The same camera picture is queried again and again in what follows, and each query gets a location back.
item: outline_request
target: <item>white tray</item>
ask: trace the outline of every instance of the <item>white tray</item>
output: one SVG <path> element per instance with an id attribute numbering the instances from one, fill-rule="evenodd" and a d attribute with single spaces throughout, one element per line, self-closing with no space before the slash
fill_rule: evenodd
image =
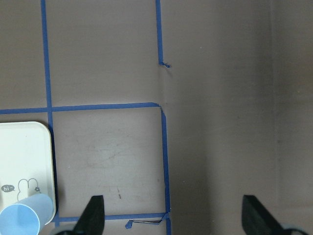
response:
<path id="1" fill-rule="evenodd" d="M 0 123 L 0 211 L 23 198 L 44 193 L 56 212 L 51 135 L 41 123 Z"/>

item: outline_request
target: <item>blue tape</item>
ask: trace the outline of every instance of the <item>blue tape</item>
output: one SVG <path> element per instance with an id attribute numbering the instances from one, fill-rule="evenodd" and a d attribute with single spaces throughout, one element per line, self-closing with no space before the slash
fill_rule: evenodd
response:
<path id="1" fill-rule="evenodd" d="M 27 108 L 27 109 L 1 109 L 1 114 L 32 114 L 32 113 L 46 113 L 47 108 Z"/>
<path id="2" fill-rule="evenodd" d="M 53 114 L 52 114 L 52 94 L 51 94 L 51 80 L 50 80 L 50 63 L 49 63 L 49 47 L 48 47 L 48 31 L 47 31 L 47 17 L 45 0 L 41 0 L 41 20 L 42 20 L 42 34 L 43 34 L 43 49 L 44 49 L 44 64 L 45 64 L 45 93 L 47 102 L 47 116 L 48 116 L 48 128 L 51 134 L 51 147 L 52 147 L 52 161 L 53 161 L 53 175 L 54 175 L 54 188 L 56 197 L 56 208 L 59 207 L 58 199 L 58 180 L 56 169 L 56 157 L 55 157 L 55 143 L 54 143 L 54 131 L 53 131 Z M 55 226 L 58 227 L 60 222 L 58 220 L 59 214 L 55 215 Z"/>
<path id="3" fill-rule="evenodd" d="M 80 110 L 99 110 L 99 109 L 134 109 L 160 107 L 157 103 L 129 103 L 129 104 L 93 104 L 77 106 L 52 107 L 53 112 L 80 111 Z"/>
<path id="4" fill-rule="evenodd" d="M 52 219 L 52 221 L 54 223 L 55 227 L 59 227 L 60 226 L 60 218 L 59 218 L 59 213 L 56 212 L 54 218 Z"/>
<path id="5" fill-rule="evenodd" d="M 133 223 L 159 225 L 165 219 L 166 220 L 169 219 L 169 213 L 164 214 L 164 216 L 160 220 L 153 220 L 153 221 L 149 221 L 149 220 L 129 220 L 127 222 L 127 224 L 125 225 L 125 228 L 126 229 L 131 229 L 132 226 L 133 226 Z"/>
<path id="6" fill-rule="evenodd" d="M 159 218 L 164 217 L 166 213 L 143 213 L 143 214 L 118 214 L 118 215 L 106 215 L 105 220 L 117 220 L 117 219 L 143 219 L 143 218 Z M 54 217 L 52 222 L 77 222 L 79 217 Z"/>
<path id="7" fill-rule="evenodd" d="M 48 31 L 47 31 L 45 0 L 41 0 L 41 17 L 42 17 L 43 46 L 44 46 L 45 92 L 46 92 L 46 101 L 47 101 L 48 124 L 50 128 L 53 128 L 50 64 L 49 64 L 49 49 L 48 49 Z"/>
<path id="8" fill-rule="evenodd" d="M 165 183 L 165 210 L 171 211 L 170 199 L 170 181 L 168 169 L 168 155 L 167 155 L 167 129 L 166 129 L 166 116 L 161 109 L 161 124 L 162 124 L 162 150 L 163 150 L 163 168 L 164 168 L 164 183 Z"/>
<path id="9" fill-rule="evenodd" d="M 163 62 L 163 39 L 162 39 L 162 17 L 161 17 L 161 3 L 156 0 L 156 33 L 157 33 L 157 53 L 158 63 L 167 68 L 171 66 Z"/>

